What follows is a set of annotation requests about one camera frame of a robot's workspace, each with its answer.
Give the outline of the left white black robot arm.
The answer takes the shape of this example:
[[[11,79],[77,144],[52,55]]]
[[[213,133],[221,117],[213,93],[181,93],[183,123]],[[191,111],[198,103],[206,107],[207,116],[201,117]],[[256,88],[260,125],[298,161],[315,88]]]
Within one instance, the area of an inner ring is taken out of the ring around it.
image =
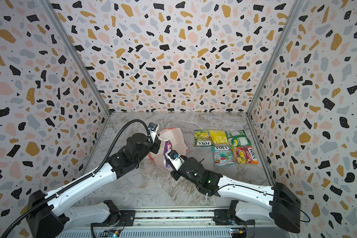
[[[136,133],[97,173],[91,171],[49,194],[41,190],[32,193],[28,201],[30,213],[26,215],[32,236],[55,238],[63,231],[78,226],[123,223],[119,208],[111,200],[81,208],[74,208],[73,205],[94,190],[136,169],[149,153],[158,153],[160,144],[158,138],[151,143],[146,135]]]

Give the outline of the yellow snack packet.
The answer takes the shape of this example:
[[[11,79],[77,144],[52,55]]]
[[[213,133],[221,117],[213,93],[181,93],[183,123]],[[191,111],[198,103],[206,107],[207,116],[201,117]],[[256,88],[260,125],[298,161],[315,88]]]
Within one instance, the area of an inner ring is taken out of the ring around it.
[[[227,145],[228,138],[226,132],[222,130],[209,130],[210,137],[214,145]]]

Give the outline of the red paper gift bag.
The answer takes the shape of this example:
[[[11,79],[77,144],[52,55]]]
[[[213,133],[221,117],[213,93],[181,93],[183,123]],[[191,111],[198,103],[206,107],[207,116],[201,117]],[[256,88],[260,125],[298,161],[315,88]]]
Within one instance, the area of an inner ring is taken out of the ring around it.
[[[164,129],[158,133],[158,139],[161,141],[157,154],[149,153],[148,158],[158,167],[170,171],[171,167],[166,160],[165,154],[169,150],[175,150],[179,155],[186,156],[188,148],[180,128]]]

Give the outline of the orange fruits candy packet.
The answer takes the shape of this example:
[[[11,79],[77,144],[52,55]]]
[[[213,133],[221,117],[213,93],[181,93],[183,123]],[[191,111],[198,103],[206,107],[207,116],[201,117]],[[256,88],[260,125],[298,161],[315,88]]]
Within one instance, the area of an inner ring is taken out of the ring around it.
[[[252,146],[232,147],[234,160],[237,164],[258,164]]]

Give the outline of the green mango tea candy packet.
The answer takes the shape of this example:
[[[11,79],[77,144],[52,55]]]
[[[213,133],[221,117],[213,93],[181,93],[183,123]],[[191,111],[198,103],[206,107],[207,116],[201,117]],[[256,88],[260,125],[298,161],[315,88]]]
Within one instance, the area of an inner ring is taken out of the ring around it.
[[[195,130],[194,131],[194,142],[195,146],[207,147],[213,146],[213,140],[209,133],[209,130]]]

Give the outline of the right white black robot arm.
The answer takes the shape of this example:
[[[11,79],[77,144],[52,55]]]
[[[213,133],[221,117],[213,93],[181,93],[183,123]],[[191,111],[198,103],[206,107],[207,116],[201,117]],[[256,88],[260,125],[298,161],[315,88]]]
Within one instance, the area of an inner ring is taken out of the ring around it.
[[[301,202],[283,183],[254,185],[231,179],[204,168],[195,158],[184,156],[166,160],[174,180],[185,178],[206,196],[232,198],[233,220],[267,220],[287,232],[300,233]]]

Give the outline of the teal mint candy packet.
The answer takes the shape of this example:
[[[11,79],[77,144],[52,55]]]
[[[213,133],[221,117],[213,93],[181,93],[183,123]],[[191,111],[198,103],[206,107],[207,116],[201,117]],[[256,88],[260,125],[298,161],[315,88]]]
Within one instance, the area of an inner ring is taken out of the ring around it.
[[[212,147],[215,167],[227,167],[235,164],[230,146]]]

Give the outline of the green snack packet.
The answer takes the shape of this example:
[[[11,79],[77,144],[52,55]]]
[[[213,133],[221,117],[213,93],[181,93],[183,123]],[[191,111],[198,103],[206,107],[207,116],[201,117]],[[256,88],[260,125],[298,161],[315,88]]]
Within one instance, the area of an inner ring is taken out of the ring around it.
[[[247,138],[244,130],[225,131],[228,143],[232,147],[251,146],[251,141]]]

